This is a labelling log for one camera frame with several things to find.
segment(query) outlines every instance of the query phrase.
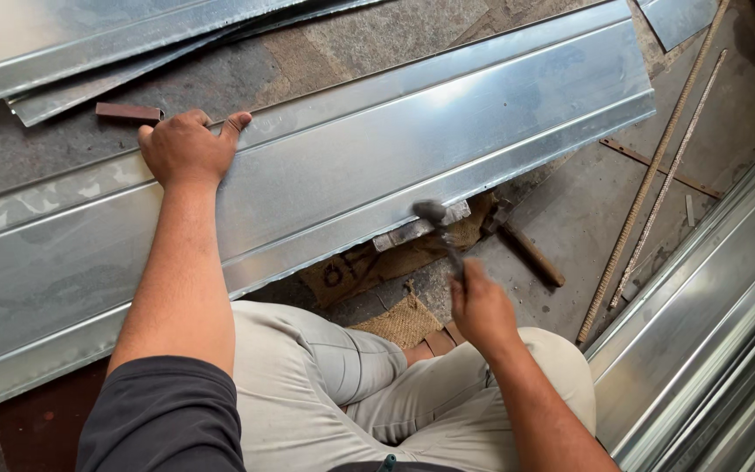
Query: hand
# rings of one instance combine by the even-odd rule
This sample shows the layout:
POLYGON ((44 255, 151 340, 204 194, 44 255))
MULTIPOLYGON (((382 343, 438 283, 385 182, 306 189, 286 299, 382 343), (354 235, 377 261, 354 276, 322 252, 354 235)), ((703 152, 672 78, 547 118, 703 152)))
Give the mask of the hand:
POLYGON ((238 136, 252 119, 247 112, 235 113, 223 123, 220 136, 215 136, 205 127, 211 119, 201 110, 191 110, 156 128, 139 128, 139 146, 148 168, 165 189, 193 182, 215 190, 235 157, 238 136))
POLYGON ((465 285, 450 280, 453 320, 462 336, 488 363, 499 353, 523 346, 509 297, 486 276, 478 259, 465 259, 465 285))

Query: hammer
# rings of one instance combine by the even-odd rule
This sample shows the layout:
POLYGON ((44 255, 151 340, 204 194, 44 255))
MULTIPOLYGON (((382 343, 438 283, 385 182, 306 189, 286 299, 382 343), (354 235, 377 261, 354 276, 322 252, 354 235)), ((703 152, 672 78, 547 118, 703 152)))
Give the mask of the hammer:
POLYGON ((459 251, 456 250, 456 246, 453 245, 450 235, 447 233, 447 227, 442 223, 442 220, 445 219, 445 215, 447 214, 447 210, 433 200, 424 200, 413 203, 413 213, 415 213, 415 216, 433 225, 433 228, 435 229, 434 233, 447 250, 447 259, 450 261, 450 264, 453 265, 453 278, 455 278, 460 284, 464 285, 465 264, 462 262, 462 258, 459 256, 459 251))
POLYGON ((509 222, 509 217, 514 210, 514 204, 509 200, 501 198, 497 202, 497 207, 486 217, 482 224, 482 232, 491 236, 494 233, 500 233, 511 245, 522 252, 530 263, 544 276, 544 278, 555 286, 564 286, 565 278, 557 269, 544 257, 543 253, 535 247, 532 241, 523 234, 518 227, 509 222))

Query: person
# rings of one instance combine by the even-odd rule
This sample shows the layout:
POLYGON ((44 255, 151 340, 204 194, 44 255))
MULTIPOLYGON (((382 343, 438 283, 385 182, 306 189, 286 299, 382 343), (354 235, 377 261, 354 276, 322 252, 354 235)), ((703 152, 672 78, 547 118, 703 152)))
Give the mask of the person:
POLYGON ((139 130, 162 208, 79 472, 371 472, 390 455, 396 471, 616 470, 584 357, 518 329, 478 260, 450 282, 458 332, 413 349, 292 306, 230 305, 215 192, 251 119, 215 135, 195 110, 139 130))

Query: hammer head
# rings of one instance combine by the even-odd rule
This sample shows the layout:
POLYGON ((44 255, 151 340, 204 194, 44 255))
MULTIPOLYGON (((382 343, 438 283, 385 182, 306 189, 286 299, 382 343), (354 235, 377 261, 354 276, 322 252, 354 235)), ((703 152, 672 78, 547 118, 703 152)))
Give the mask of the hammer head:
POLYGON ((491 236, 496 233, 506 221, 509 220, 509 216, 514 210, 514 204, 505 198, 497 200, 497 206, 488 214, 485 221, 480 228, 486 236, 491 236))
POLYGON ((445 219, 447 209, 433 200, 416 201, 413 203, 413 213, 433 225, 433 228, 441 228, 441 220, 445 219))

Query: sandal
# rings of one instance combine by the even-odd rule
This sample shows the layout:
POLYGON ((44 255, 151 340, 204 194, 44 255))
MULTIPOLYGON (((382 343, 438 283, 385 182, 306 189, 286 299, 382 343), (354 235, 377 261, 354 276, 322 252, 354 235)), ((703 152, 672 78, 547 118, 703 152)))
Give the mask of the sandal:
POLYGON ((459 344, 464 343, 465 338, 462 336, 462 333, 459 332, 459 328, 456 327, 456 323, 451 321, 439 331, 434 331, 433 333, 425 336, 424 342, 427 344, 430 352, 433 353, 433 356, 439 357, 441 355, 447 354, 448 352, 453 350, 453 348, 456 348, 456 346, 458 346, 459 344))

